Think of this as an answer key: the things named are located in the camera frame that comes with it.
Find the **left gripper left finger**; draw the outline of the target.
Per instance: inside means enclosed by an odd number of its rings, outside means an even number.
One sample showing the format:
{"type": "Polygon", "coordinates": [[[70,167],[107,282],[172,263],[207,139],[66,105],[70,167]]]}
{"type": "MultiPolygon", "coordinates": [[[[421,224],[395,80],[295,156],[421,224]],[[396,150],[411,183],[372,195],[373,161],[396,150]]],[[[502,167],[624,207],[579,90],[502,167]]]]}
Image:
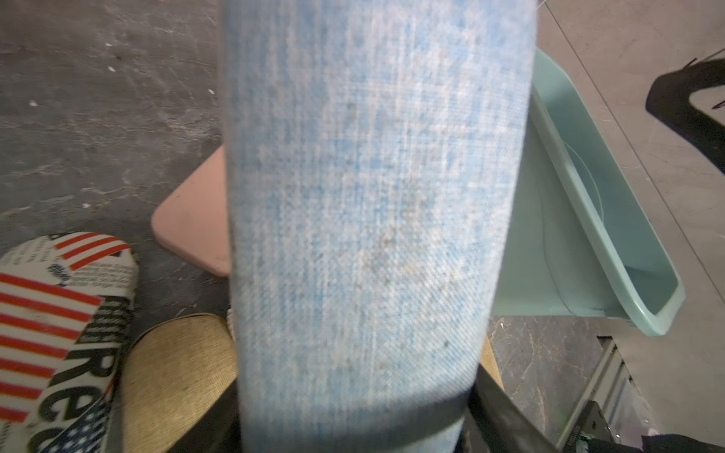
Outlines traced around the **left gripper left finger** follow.
{"type": "Polygon", "coordinates": [[[169,453],[240,451],[241,432],[236,381],[230,383],[196,424],[168,450],[169,453]]]}

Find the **tan fabric case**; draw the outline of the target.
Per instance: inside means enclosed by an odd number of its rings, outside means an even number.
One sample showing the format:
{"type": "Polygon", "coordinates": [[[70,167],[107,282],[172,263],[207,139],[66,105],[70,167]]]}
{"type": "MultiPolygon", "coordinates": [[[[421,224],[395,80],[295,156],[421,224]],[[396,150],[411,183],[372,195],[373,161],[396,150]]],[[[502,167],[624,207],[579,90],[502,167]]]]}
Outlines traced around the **tan fabric case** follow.
{"type": "Polygon", "coordinates": [[[417,319],[210,314],[162,323],[122,374],[122,449],[168,452],[236,381],[240,452],[483,450],[464,411],[478,366],[502,386],[489,343],[417,319]]]}

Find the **blue fabric case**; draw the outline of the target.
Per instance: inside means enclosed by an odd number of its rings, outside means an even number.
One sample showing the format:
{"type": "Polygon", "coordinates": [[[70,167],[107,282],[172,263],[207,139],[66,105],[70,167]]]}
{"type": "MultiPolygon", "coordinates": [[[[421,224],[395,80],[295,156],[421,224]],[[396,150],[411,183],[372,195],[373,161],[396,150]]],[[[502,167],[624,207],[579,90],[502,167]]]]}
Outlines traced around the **blue fabric case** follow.
{"type": "Polygon", "coordinates": [[[247,452],[451,452],[497,288],[532,1],[223,1],[247,452]]]}

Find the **flag newspaper print case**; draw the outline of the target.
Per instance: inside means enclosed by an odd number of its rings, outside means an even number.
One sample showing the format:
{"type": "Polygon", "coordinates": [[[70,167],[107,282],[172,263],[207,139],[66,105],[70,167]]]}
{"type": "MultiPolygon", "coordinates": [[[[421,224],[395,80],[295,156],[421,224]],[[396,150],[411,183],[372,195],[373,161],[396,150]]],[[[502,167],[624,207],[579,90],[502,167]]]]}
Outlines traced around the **flag newspaper print case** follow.
{"type": "Polygon", "coordinates": [[[138,274],[126,242],[95,232],[2,256],[2,451],[103,451],[138,274]]]}

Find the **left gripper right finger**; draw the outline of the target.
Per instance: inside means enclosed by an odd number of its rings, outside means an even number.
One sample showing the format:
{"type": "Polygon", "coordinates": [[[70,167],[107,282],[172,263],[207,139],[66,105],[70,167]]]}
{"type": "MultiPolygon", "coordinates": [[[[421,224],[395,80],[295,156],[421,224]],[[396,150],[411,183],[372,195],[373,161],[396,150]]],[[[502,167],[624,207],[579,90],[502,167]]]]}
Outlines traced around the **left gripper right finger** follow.
{"type": "Polygon", "coordinates": [[[557,452],[482,365],[478,366],[467,408],[490,452],[557,452]]]}

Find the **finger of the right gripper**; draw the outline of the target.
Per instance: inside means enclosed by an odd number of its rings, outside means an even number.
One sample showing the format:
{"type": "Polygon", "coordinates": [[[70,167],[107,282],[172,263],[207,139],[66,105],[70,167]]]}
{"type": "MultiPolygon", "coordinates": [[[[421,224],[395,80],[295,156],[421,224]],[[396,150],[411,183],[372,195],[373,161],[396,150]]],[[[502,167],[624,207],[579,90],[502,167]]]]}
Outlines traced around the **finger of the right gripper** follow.
{"type": "Polygon", "coordinates": [[[724,60],[693,62],[657,77],[646,99],[646,111],[693,145],[724,173],[724,124],[690,101],[692,94],[724,86],[724,60]]]}

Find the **teal plastic storage box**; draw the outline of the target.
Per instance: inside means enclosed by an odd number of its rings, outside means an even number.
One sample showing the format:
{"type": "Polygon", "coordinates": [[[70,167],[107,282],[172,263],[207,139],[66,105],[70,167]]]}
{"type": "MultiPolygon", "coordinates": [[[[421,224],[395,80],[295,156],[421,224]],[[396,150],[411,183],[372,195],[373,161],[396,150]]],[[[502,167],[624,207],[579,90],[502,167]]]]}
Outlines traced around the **teal plastic storage box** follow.
{"type": "Polygon", "coordinates": [[[496,316],[668,333],[685,286],[572,80],[538,52],[496,316]]]}

